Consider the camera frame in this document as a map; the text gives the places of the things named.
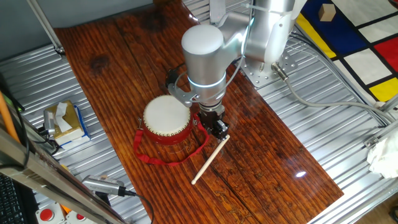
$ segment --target colorful mat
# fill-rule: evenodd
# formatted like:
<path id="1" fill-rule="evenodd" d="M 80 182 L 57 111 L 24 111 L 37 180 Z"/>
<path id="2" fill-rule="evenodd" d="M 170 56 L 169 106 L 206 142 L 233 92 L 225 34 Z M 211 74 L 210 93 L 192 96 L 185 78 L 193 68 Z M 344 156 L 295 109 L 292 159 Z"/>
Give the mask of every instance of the colorful mat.
<path id="1" fill-rule="evenodd" d="M 321 22 L 322 4 L 334 4 Z M 372 102 L 398 94 L 398 9 L 394 0 L 308 0 L 297 22 Z"/>

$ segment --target metal platform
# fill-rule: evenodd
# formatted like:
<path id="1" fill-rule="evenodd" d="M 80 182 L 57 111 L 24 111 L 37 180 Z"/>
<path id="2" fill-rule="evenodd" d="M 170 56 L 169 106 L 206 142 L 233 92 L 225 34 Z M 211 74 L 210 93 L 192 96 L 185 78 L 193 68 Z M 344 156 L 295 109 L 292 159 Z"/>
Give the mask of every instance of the metal platform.
<path id="1" fill-rule="evenodd" d="M 208 0 L 184 2 L 200 22 L 208 23 Z M 249 1 L 226 2 L 227 11 L 245 12 L 241 3 Z M 288 45 L 311 52 L 292 40 Z M 306 100 L 320 103 L 359 100 L 356 92 L 353 94 L 353 89 L 341 82 L 341 72 L 332 72 L 318 59 L 303 52 L 289 49 L 289 54 L 298 64 L 298 70 L 289 75 L 290 80 Z M 44 108 L 59 101 L 69 99 L 81 109 L 91 141 L 55 155 L 73 175 L 82 179 L 88 174 L 107 174 L 123 181 L 128 188 L 134 188 L 67 60 L 56 54 L 52 46 L 1 62 L 0 72 L 15 97 L 26 107 L 23 115 L 36 127 L 43 123 Z M 363 142 L 380 131 L 380 123 L 367 111 L 349 106 L 310 108 L 301 105 L 279 79 L 259 88 L 258 92 L 345 193 L 311 223 L 354 222 L 398 191 L 398 180 L 383 179 L 368 171 L 368 149 Z M 35 197 L 40 208 L 51 203 L 43 195 Z M 124 218 L 150 223 L 138 198 L 111 197 L 110 202 Z"/>

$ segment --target red button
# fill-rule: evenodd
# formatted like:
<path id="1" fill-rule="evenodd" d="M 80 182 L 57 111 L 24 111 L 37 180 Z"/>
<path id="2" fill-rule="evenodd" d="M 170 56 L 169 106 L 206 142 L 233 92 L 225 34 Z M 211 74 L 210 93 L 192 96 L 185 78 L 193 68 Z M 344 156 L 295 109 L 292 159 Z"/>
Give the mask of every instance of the red button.
<path id="1" fill-rule="evenodd" d="M 77 218 L 77 220 L 79 220 L 79 221 L 83 221 L 83 220 L 86 219 L 86 217 L 84 217 L 83 215 L 80 215 L 80 214 L 77 214 L 76 218 Z"/>
<path id="2" fill-rule="evenodd" d="M 40 219 L 43 221 L 50 221 L 54 217 L 54 213 L 48 208 L 42 210 L 40 213 Z"/>

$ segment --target wooden stick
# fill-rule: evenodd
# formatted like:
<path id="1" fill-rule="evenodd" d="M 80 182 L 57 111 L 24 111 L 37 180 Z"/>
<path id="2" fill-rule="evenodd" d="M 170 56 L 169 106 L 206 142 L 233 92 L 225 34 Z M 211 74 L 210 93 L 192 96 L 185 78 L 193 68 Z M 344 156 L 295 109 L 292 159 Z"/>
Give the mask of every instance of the wooden stick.
<path id="1" fill-rule="evenodd" d="M 216 150 L 211 154 L 211 156 L 208 158 L 208 160 L 205 162 L 205 165 L 200 168 L 198 174 L 195 176 L 195 178 L 191 181 L 191 184 L 194 185 L 197 180 L 201 177 L 201 175 L 204 173 L 204 171 L 207 169 L 207 167 L 213 162 L 214 158 L 217 156 L 217 154 L 220 152 L 221 148 L 225 145 L 225 143 L 229 140 L 229 134 L 226 135 L 226 138 L 220 142 L 220 144 L 217 146 Z"/>

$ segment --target drum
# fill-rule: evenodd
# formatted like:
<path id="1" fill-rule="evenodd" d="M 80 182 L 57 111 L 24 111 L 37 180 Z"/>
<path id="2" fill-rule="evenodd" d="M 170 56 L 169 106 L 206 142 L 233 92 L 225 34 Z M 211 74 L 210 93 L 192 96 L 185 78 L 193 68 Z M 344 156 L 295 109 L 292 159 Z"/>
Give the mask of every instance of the drum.
<path id="1" fill-rule="evenodd" d="M 193 127 L 189 108 L 170 95 L 159 96 L 149 102 L 143 121 L 145 135 L 166 146 L 182 142 Z"/>

